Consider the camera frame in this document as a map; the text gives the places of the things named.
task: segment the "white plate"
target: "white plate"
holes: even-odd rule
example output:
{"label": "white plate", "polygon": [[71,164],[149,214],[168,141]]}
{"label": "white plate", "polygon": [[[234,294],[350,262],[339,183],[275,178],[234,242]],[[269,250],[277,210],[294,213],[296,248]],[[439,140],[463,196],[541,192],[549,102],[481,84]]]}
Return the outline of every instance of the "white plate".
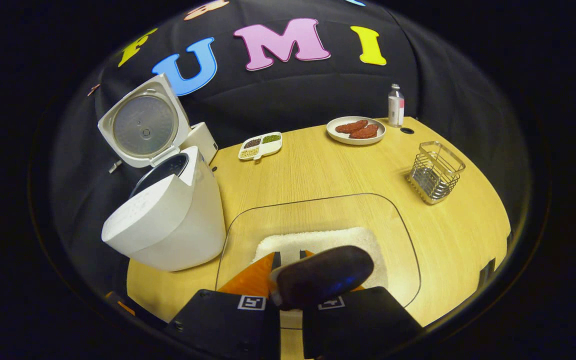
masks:
{"label": "white plate", "polygon": [[[356,123],[359,120],[368,120],[368,125],[375,124],[379,126],[377,129],[377,136],[370,137],[368,139],[351,139],[350,134],[345,134],[343,132],[336,132],[335,128],[340,125],[346,125],[350,123]],[[342,142],[344,144],[350,145],[368,145],[374,144],[384,137],[386,134],[386,126],[384,126],[381,122],[372,119],[370,117],[363,117],[363,116],[343,116],[338,117],[334,120],[330,120],[329,123],[326,125],[326,130],[332,139],[335,139],[338,142]]]}
{"label": "white plate", "polygon": [[[269,136],[269,135],[279,135],[279,140],[263,143],[264,138]],[[249,141],[253,141],[256,139],[259,139],[259,145],[250,146],[249,148],[244,148],[244,146],[247,143],[249,143]],[[284,143],[284,137],[283,137],[282,133],[279,131],[268,132],[267,134],[263,134],[263,135],[259,135],[259,136],[255,136],[255,137],[250,137],[250,139],[247,139],[246,141],[241,143],[241,148],[239,148],[238,157],[240,160],[251,160],[251,159],[259,160],[259,159],[261,159],[261,157],[265,157],[267,155],[272,155],[272,154],[276,153],[277,151],[279,151],[279,149],[282,148],[283,143]],[[255,155],[250,155],[250,156],[243,156],[242,155],[243,151],[255,150],[255,149],[257,150],[257,153]]]}

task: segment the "pink letter m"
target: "pink letter m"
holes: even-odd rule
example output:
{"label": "pink letter m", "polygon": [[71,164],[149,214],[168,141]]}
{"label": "pink letter m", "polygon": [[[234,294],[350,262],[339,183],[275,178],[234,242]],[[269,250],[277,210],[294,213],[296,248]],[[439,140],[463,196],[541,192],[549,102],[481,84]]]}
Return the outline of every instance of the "pink letter m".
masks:
{"label": "pink letter m", "polygon": [[330,57],[330,51],[322,46],[315,26],[318,21],[314,18],[293,18],[286,25],[282,35],[268,29],[263,25],[250,25],[234,32],[246,44],[250,62],[246,69],[250,71],[268,68],[274,61],[264,54],[266,48],[282,62],[290,59],[293,46],[297,43],[299,51],[295,57],[302,61],[323,60]]}

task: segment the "bottle label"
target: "bottle label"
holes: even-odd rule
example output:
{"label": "bottle label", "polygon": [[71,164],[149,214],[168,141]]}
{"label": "bottle label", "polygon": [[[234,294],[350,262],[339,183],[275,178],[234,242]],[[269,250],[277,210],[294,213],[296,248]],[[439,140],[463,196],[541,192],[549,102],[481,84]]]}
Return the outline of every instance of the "bottle label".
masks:
{"label": "bottle label", "polygon": [[399,99],[399,114],[397,119],[397,125],[402,126],[404,125],[404,99]]}
{"label": "bottle label", "polygon": [[388,96],[388,123],[391,126],[401,126],[404,123],[404,99]]}

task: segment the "black cloth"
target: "black cloth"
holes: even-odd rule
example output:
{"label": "black cloth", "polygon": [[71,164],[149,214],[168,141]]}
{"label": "black cloth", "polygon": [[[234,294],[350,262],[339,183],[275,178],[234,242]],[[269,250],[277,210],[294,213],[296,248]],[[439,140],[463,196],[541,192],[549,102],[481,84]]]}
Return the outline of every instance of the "black cloth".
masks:
{"label": "black cloth", "polygon": [[[243,0],[189,21],[183,20],[183,12],[156,26],[122,66],[118,51],[83,80],[59,119],[49,174],[50,202],[62,243],[94,291],[102,295],[113,290],[117,269],[122,269],[120,277],[126,276],[125,266],[119,266],[125,257],[103,244],[101,229],[149,170],[122,164],[109,173],[119,156],[101,136],[98,120],[153,77],[153,66],[169,55],[179,54],[181,75],[193,77],[199,64],[186,48],[208,37],[214,37],[211,49],[217,73],[180,101],[190,125],[206,122],[220,148],[265,132],[324,125],[340,116],[384,117],[390,85],[396,83],[406,96],[406,116],[418,117],[464,152],[493,184],[512,223],[519,220],[522,189],[530,176],[512,107],[493,82],[450,45],[396,13],[366,4]],[[248,71],[245,44],[233,32],[262,24],[282,34],[295,18],[318,20],[318,36],[331,57],[300,61],[295,59],[295,46],[288,62],[274,59],[268,68]],[[386,65],[359,61],[361,43],[350,26],[378,32]]]}

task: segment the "black background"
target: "black background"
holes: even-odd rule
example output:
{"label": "black background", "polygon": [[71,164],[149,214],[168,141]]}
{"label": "black background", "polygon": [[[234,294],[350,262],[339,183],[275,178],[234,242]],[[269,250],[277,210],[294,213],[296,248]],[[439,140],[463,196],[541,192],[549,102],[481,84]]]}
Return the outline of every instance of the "black background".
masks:
{"label": "black background", "polygon": [[[43,109],[66,102],[51,98],[55,89],[76,86],[126,41],[197,3],[0,2],[0,358],[158,357],[90,310],[52,269],[35,239],[26,167]],[[432,357],[576,357],[576,1],[389,6],[460,48],[519,112],[542,110],[553,165],[550,220],[534,259]]]}

